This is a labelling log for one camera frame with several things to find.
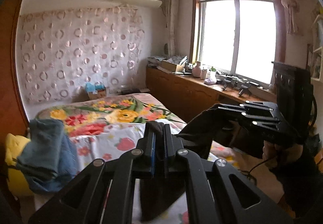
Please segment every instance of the window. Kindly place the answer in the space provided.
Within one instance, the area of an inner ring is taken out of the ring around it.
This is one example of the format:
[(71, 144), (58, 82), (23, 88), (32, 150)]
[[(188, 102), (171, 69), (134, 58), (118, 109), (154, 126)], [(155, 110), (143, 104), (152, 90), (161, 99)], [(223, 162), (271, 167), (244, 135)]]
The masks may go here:
[(271, 62), (285, 60), (280, 0), (194, 2), (198, 14), (194, 17), (195, 59), (267, 88), (273, 81)]

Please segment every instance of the person's hand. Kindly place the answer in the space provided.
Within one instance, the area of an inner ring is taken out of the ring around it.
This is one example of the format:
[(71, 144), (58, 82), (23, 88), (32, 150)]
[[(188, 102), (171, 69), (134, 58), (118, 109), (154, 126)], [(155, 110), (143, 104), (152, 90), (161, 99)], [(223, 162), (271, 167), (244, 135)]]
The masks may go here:
[(298, 160), (303, 153), (303, 146), (295, 144), (290, 148), (283, 149), (283, 147), (281, 146), (264, 141), (263, 160), (272, 158), (271, 160), (265, 163), (265, 165), (269, 169), (273, 169), (278, 166), (277, 154), (279, 151), (281, 151), (279, 165), (283, 166)]

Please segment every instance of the metal screw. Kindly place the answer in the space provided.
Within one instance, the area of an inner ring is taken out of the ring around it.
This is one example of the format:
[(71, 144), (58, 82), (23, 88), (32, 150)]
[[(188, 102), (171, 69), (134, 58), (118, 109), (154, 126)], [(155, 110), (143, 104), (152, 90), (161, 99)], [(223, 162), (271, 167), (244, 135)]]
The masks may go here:
[(102, 159), (99, 159), (99, 158), (97, 158), (96, 160), (94, 160), (93, 161), (93, 166), (95, 166), (95, 167), (100, 167), (100, 166), (102, 166), (103, 165), (103, 160)]
[(181, 156), (185, 156), (188, 154), (188, 150), (187, 149), (184, 149), (184, 148), (181, 148), (177, 151), (177, 154), (178, 155), (181, 155)]
[(225, 159), (219, 158), (216, 162), (215, 162), (219, 167), (224, 167), (227, 164), (227, 161)]
[(135, 148), (135, 149), (133, 149), (132, 151), (131, 151), (131, 154), (133, 154), (133, 155), (135, 155), (135, 156), (139, 156), (139, 155), (141, 155), (143, 152), (142, 152), (142, 150), (141, 149), (139, 149), (139, 148)]

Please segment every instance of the wall covering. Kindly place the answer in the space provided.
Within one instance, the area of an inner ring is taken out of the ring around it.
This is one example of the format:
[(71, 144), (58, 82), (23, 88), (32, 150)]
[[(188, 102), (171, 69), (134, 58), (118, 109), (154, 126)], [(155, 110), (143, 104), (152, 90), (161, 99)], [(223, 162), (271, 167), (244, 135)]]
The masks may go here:
[(17, 76), (29, 103), (65, 101), (86, 82), (107, 93), (138, 86), (144, 39), (142, 18), (131, 7), (77, 8), (27, 14), (17, 28)]

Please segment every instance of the curtain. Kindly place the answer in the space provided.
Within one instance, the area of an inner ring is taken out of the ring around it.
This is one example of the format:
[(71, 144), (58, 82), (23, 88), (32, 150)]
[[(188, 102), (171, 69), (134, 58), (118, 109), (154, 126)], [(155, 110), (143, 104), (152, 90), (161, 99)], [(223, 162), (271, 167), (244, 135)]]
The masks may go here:
[(283, 6), (288, 10), (288, 34), (297, 34), (298, 26), (295, 14), (299, 12), (299, 4), (297, 0), (282, 0)]
[(166, 27), (168, 56), (176, 55), (175, 33), (177, 27), (178, 0), (166, 0)]

